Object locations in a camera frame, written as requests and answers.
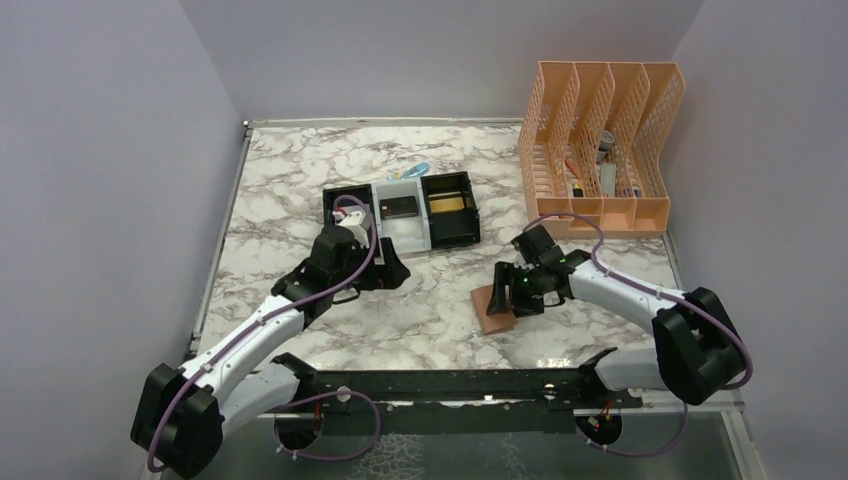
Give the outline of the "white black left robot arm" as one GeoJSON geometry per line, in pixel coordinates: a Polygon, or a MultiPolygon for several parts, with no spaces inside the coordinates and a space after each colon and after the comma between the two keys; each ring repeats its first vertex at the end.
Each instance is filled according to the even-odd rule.
{"type": "Polygon", "coordinates": [[[336,293],[394,290],[410,276],[393,241],[375,228],[322,228],[310,255],[276,281],[270,294],[218,344],[174,368],[147,376],[130,431],[149,471],[191,479],[215,458],[223,440],[275,407],[298,411],[334,392],[314,394],[304,363],[260,362],[335,305],[336,293]]]}

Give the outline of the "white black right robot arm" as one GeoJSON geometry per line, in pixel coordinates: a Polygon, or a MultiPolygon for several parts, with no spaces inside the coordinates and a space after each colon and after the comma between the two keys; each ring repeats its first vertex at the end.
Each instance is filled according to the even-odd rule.
{"type": "Polygon", "coordinates": [[[600,407],[617,391],[666,390],[689,405],[751,377],[751,358],[713,292],[663,291],[619,274],[584,250],[559,248],[525,265],[499,262],[485,313],[514,318],[540,315],[556,294],[594,304],[633,323],[653,338],[651,348],[611,349],[584,362],[577,393],[600,407]]]}

